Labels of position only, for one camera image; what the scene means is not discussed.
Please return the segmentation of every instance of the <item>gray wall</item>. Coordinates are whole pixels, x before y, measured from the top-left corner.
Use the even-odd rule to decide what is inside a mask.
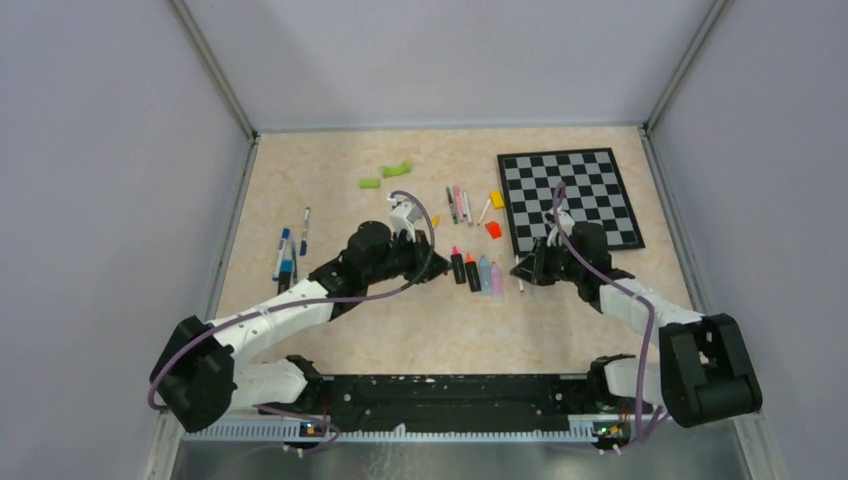
[[[137,478],[246,142],[163,0],[0,2],[0,478]]]
[[[657,132],[792,478],[843,478],[848,2],[736,2]]]
[[[259,130],[641,122],[712,0],[188,0]]]

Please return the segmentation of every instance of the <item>red block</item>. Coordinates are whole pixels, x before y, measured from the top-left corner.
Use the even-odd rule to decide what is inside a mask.
[[[501,233],[501,226],[498,225],[498,222],[489,222],[486,224],[486,230],[489,231],[489,235],[492,238],[501,238],[503,233]]]

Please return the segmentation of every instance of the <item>beige marble surface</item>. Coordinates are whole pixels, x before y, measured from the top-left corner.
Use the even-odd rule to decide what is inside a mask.
[[[502,153],[611,147],[622,171],[647,248],[615,252],[615,265],[667,298],[688,306],[680,266],[635,127],[364,131],[263,135],[245,199],[218,316],[272,297],[270,280],[283,226],[300,238],[303,209],[312,209],[308,272],[338,254],[364,220],[388,221],[386,195],[407,190],[440,215],[436,248],[452,245],[475,258],[511,265],[504,210],[488,220],[505,236],[492,240],[482,227],[454,225],[445,186],[468,190],[475,222],[488,193],[499,188]],[[379,190],[360,190],[361,177],[380,165],[414,164],[410,175],[384,179]],[[400,285],[375,286],[372,292]],[[574,287],[528,286],[520,294],[504,278],[506,302],[469,292],[452,276],[411,288],[387,300],[361,304],[345,316],[303,330],[258,358],[302,354],[324,373],[534,373],[583,372],[600,355],[636,353],[640,336],[598,314]]]

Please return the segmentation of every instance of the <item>blue marker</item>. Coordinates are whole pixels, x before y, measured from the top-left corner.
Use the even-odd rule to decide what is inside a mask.
[[[291,288],[291,260],[283,260],[280,266],[280,278],[277,280],[277,295]]]
[[[297,246],[295,245],[296,243],[297,242],[294,241],[294,236],[292,236],[292,285],[297,283]]]
[[[289,229],[283,229],[283,235],[280,237],[280,247],[277,250],[277,261],[274,263],[274,271],[271,273],[271,280],[280,278],[280,268],[283,265],[283,257],[286,256],[286,241],[289,239]]]
[[[492,296],[492,269],[485,255],[480,258],[480,286],[483,295]]]

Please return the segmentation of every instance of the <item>white pen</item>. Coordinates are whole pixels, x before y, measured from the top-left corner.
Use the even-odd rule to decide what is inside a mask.
[[[483,207],[483,213],[480,214],[480,220],[477,220],[477,226],[483,225],[483,217],[486,216],[486,212],[489,211],[489,207],[492,206],[492,199],[486,200],[486,206]]]
[[[465,213],[465,218],[468,220],[468,226],[474,226],[474,219],[471,218],[471,202],[468,200],[468,192],[462,191],[462,210]]]
[[[289,229],[283,229],[283,235],[280,237],[280,247],[277,251],[277,261],[274,263],[274,272],[271,273],[271,280],[277,281],[280,278],[280,266],[283,264],[283,257],[286,256],[286,241],[289,239]]]
[[[518,265],[520,263],[520,258],[518,255],[515,256],[515,264]],[[518,279],[518,291],[524,293],[524,280]]]
[[[309,231],[309,207],[303,211],[303,234],[300,236],[300,256],[306,255],[306,232]]]

